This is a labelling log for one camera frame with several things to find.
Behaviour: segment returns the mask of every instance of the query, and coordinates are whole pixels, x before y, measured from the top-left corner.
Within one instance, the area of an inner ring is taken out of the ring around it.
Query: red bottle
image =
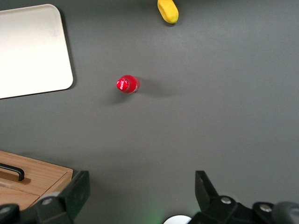
[[[117,81],[116,86],[124,93],[133,93],[139,89],[140,81],[132,75],[124,75]]]

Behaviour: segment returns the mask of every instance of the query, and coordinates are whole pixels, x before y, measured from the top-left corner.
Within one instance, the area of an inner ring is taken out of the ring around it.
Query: white disc
[[[190,217],[179,215],[170,217],[164,222],[164,224],[188,224],[190,221]]]

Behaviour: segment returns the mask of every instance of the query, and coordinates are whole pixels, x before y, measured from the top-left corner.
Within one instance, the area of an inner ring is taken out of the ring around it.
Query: white tray
[[[0,98],[64,90],[72,82],[55,6],[0,11]]]

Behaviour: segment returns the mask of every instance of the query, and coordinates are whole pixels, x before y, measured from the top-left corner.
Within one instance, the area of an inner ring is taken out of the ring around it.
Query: yellow object
[[[172,0],[158,0],[158,9],[166,22],[174,24],[178,21],[178,9]]]

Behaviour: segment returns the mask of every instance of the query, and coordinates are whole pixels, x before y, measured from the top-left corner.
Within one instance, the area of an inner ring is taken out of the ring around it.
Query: wooden box
[[[41,196],[62,191],[71,181],[73,170],[54,164],[0,151],[0,163],[24,170],[25,178],[0,168],[0,205],[19,204],[20,210],[33,205]]]

